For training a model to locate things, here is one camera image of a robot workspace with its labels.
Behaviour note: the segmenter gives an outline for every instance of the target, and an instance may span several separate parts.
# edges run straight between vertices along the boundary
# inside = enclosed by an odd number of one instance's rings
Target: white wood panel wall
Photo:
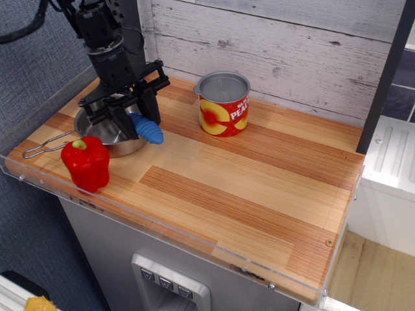
[[[147,60],[197,82],[237,71],[251,97],[362,127],[404,0],[138,0]]]

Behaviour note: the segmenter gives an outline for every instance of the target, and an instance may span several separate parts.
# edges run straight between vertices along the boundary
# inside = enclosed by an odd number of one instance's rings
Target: stainless steel pot
[[[136,105],[126,108],[125,111],[127,113],[131,113],[131,112],[139,113],[138,107]],[[39,150],[40,148],[44,147],[51,141],[55,141],[73,132],[77,132],[79,137],[81,138],[85,136],[98,137],[102,141],[104,146],[106,146],[107,149],[110,151],[110,157],[126,156],[127,154],[131,154],[141,149],[147,143],[146,140],[144,140],[142,137],[139,137],[139,139],[136,139],[136,140],[127,139],[124,133],[121,132],[120,129],[118,129],[118,127],[111,120],[108,120],[108,119],[103,120],[96,125],[91,125],[88,121],[86,112],[83,109],[81,109],[78,112],[77,116],[75,117],[74,127],[75,129],[70,132],[63,133],[62,135],[48,139],[43,144],[24,151],[22,156],[25,159],[30,159],[44,152],[52,152],[52,151],[59,150],[63,148],[65,145],[63,144],[62,146],[58,146],[56,148],[44,149],[39,152],[36,152],[35,154],[31,154],[32,152],[35,152]]]

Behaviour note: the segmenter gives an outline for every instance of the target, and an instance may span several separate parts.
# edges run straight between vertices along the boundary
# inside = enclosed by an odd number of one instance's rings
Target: gray carpet wall
[[[0,1],[0,35],[29,24],[38,3]],[[82,42],[49,5],[40,30],[0,45],[0,154],[95,77]],[[6,270],[45,288],[64,311],[107,308],[57,198],[0,173],[0,272]]]

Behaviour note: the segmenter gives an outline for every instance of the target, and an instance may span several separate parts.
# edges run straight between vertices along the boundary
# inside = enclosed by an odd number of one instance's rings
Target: wooden cutting board
[[[89,195],[72,187],[60,151],[21,155],[72,130],[78,101],[97,83],[16,147],[9,170],[301,301],[318,299],[362,168],[361,129],[251,99],[247,128],[214,137],[199,127],[194,84],[171,78],[157,97],[165,142],[111,159],[109,185]]]

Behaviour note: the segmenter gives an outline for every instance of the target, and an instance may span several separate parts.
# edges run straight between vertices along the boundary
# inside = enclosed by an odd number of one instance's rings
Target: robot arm
[[[170,84],[163,72],[163,63],[159,60],[146,63],[141,30],[123,25],[125,17],[119,0],[82,0],[78,8],[73,6],[74,2],[56,0],[78,37],[84,40],[86,53],[100,78],[99,86],[83,98],[79,106],[85,109],[92,125],[110,119],[129,139],[138,139],[125,108],[137,105],[144,117],[156,124],[161,122],[156,95]],[[48,0],[40,0],[33,22],[24,29],[0,36],[0,44],[20,39],[40,28],[47,4]],[[134,19],[139,20],[138,12]],[[135,40],[140,44],[135,52],[126,48],[125,29],[139,34]],[[154,71],[159,77],[147,82],[145,77]]]

